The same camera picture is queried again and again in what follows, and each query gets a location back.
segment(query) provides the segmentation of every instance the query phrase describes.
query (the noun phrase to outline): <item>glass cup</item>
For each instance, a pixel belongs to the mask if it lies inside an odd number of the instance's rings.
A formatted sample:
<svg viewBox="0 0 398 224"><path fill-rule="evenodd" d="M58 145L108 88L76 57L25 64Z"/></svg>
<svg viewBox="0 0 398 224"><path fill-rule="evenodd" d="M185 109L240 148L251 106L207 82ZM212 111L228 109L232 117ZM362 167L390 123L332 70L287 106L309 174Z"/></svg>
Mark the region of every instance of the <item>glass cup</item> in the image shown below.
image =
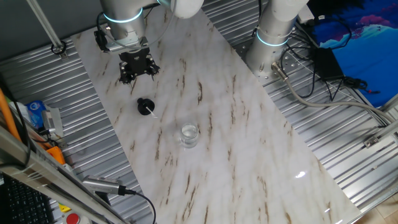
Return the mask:
<svg viewBox="0 0 398 224"><path fill-rule="evenodd" d="M199 138L198 126L192 123L185 123L181 128L181 144L184 148L190 149L197 145Z"/></svg>

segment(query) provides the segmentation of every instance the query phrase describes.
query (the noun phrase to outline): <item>keyboard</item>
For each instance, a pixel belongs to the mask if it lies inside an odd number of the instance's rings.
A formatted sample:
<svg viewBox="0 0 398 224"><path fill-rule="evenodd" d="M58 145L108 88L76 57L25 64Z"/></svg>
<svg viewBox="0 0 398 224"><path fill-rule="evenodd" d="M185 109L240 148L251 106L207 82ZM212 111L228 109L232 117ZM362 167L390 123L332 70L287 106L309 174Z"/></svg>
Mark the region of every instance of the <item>keyboard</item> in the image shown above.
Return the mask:
<svg viewBox="0 0 398 224"><path fill-rule="evenodd" d="M3 176L0 185L1 219L10 224L49 224L53 216L49 198L27 185Z"/></svg>

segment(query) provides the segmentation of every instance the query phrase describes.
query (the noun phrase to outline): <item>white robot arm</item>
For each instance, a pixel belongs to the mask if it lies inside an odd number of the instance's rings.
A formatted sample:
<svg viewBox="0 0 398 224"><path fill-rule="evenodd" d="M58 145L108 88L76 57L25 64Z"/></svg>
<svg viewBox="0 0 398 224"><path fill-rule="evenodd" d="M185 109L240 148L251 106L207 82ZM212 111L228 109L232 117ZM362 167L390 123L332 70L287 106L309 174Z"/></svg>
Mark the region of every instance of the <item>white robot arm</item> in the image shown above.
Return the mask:
<svg viewBox="0 0 398 224"><path fill-rule="evenodd" d="M263 10L246 63L257 76L268 76L279 59L297 14L308 0L269 0Z"/></svg>
<svg viewBox="0 0 398 224"><path fill-rule="evenodd" d="M143 9L160 4L169 8L181 19L194 16L201 8L203 0L100 0L103 14L111 35L98 24L96 41L103 52L119 54L123 61L119 64L124 84L131 83L139 75L156 75L159 67L149 53L149 44L144 36L145 23Z"/></svg>

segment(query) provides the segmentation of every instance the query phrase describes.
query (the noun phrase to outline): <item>marble table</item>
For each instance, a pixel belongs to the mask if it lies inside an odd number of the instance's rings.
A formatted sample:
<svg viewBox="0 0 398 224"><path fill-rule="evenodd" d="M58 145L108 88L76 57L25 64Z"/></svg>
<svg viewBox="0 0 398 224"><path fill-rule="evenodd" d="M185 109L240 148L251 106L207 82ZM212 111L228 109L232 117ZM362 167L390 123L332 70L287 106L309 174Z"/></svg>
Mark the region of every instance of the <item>marble table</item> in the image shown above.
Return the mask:
<svg viewBox="0 0 398 224"><path fill-rule="evenodd" d="M149 42L171 14L155 8ZM93 31L72 37L157 223L348 223L359 210L205 14L175 19L150 50L160 74L118 82L119 57ZM158 118L140 115L138 98ZM192 149L183 123L198 125Z"/></svg>

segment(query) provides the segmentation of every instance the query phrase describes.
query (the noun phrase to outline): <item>black cap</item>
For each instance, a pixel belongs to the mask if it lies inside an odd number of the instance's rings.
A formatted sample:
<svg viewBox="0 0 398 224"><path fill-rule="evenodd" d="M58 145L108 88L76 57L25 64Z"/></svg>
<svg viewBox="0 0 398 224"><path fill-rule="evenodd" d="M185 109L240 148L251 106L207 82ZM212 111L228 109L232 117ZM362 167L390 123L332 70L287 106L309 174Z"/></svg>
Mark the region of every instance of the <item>black cap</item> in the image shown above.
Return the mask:
<svg viewBox="0 0 398 224"><path fill-rule="evenodd" d="M151 111L153 111L155 109L155 103L150 99L139 98L137 100L137 103L138 103L138 107L137 107L138 112L142 115L150 114L150 111L148 109L150 109Z"/></svg>

